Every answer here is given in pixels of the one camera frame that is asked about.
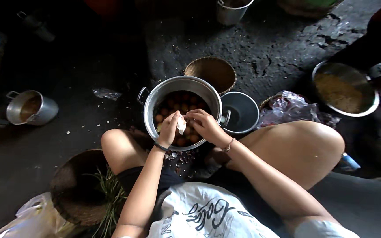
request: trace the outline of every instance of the black shorts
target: black shorts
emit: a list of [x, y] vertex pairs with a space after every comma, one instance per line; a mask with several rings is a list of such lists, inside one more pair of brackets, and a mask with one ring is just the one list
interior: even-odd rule
[[[119, 182], [127, 193], [132, 190], [142, 168], [131, 168], [117, 175]], [[157, 197], [169, 187], [184, 182], [176, 173], [163, 167], [158, 183]], [[208, 179], [197, 182], [204, 182], [227, 189], [242, 201], [248, 212], [257, 218], [259, 222], [272, 229], [278, 235], [283, 233], [283, 229], [281, 229], [283, 223], [278, 214], [259, 196], [242, 173], [221, 167]]]

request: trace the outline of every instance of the knee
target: knee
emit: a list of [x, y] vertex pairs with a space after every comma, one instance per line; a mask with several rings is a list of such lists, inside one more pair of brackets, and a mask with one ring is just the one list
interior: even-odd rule
[[101, 145], [110, 143], [111, 141], [118, 141], [127, 137], [126, 130], [111, 129], [103, 133], [101, 136]]
[[321, 123], [295, 121], [275, 127], [272, 128], [272, 133], [281, 133], [282, 139], [293, 141], [294, 144], [304, 144], [304, 147], [308, 146], [336, 155], [341, 155], [345, 150], [342, 136], [333, 128]]

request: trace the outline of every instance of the hand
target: hand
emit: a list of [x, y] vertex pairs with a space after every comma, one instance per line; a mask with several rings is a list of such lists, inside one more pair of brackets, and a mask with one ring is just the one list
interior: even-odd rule
[[225, 133], [214, 117], [202, 109], [188, 111], [184, 118], [189, 119], [190, 125], [204, 139], [221, 149], [226, 148], [232, 141], [232, 137]]
[[174, 136], [176, 135], [177, 120], [179, 120], [180, 116], [182, 116], [180, 112], [176, 111], [162, 122], [160, 136], [157, 140], [162, 147], [169, 148], [173, 143]]

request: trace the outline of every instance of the clear plastic bag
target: clear plastic bag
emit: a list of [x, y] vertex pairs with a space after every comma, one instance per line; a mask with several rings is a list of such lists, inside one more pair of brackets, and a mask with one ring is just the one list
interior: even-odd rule
[[106, 97], [106, 98], [114, 100], [114, 101], [117, 101], [117, 98], [119, 98], [122, 95], [122, 93], [116, 92], [116, 91], [111, 90], [111, 89], [104, 89], [104, 88], [92, 89], [92, 92], [95, 94], [95, 96], [97, 96], [99, 98]]
[[293, 121], [313, 121], [335, 128], [340, 121], [337, 116], [320, 112], [316, 103], [308, 104], [295, 93], [282, 91], [276, 94], [260, 112], [257, 129]]
[[0, 229], [0, 238], [67, 238], [76, 228], [54, 208], [50, 192], [30, 199], [16, 217]]

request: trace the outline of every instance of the white t-shirt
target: white t-shirt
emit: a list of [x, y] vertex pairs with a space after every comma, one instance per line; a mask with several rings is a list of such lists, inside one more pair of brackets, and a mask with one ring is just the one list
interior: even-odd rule
[[[172, 186], [161, 196], [162, 219], [152, 223], [148, 238], [278, 238], [224, 188], [201, 182]], [[359, 238], [329, 221], [300, 224], [295, 238]]]

